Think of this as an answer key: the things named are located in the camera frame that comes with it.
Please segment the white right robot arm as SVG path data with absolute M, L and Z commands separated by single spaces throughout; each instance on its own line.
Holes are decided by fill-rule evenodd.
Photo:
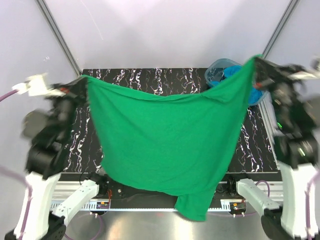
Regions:
M 295 84 L 320 78 L 320 61 L 312 69 L 301 65 L 281 66 L 256 57 L 255 87 L 268 91 L 280 135 L 274 136 L 283 201 L 267 196 L 252 179 L 241 178 L 227 185 L 232 198 L 242 196 L 260 216 L 264 233 L 271 240 L 317 240 L 320 228 L 315 216 L 315 182 L 320 146 L 313 132 L 320 127 L 320 97 L 301 99 Z

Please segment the green t shirt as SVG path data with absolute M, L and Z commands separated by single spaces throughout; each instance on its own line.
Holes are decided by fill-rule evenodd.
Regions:
M 176 197 L 182 216 L 205 221 L 236 151 L 255 71 L 251 57 L 215 87 L 168 96 L 88 77 L 101 167 L 118 183 Z

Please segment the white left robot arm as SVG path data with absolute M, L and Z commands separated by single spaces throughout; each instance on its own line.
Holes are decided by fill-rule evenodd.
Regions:
M 55 187 L 61 178 L 64 147 L 71 136 L 76 109 L 87 103 L 88 76 L 63 84 L 47 85 L 44 74 L 28 77 L 14 85 L 11 94 L 43 96 L 52 102 L 49 113 L 34 110 L 24 118 L 23 135 L 31 140 L 25 175 L 4 167 L 0 172 L 25 185 L 25 195 L 16 227 L 5 235 L 7 240 L 61 240 L 73 217 L 92 198 L 108 193 L 107 179 L 95 172 L 56 208 L 51 208 Z

